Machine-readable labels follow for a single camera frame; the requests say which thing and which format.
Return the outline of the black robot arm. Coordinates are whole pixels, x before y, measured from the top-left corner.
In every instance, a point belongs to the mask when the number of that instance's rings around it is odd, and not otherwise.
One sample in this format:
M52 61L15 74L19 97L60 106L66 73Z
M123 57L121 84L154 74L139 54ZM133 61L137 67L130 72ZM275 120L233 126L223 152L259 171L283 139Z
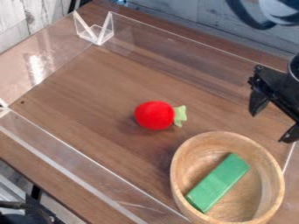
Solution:
M257 65L247 83L251 85L250 114L255 116L273 102L294 120L294 126L281 136L279 142L299 141L299 53L291 58L285 73Z

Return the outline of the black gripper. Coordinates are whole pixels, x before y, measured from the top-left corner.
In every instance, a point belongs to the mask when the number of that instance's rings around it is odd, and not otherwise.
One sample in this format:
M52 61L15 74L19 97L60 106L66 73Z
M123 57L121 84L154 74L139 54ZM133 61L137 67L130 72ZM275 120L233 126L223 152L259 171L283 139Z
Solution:
M257 116L273 102L285 114L299 123L299 83L290 73L257 65L247 83L251 86L249 112ZM299 140L299 124L282 135L279 141L291 144Z

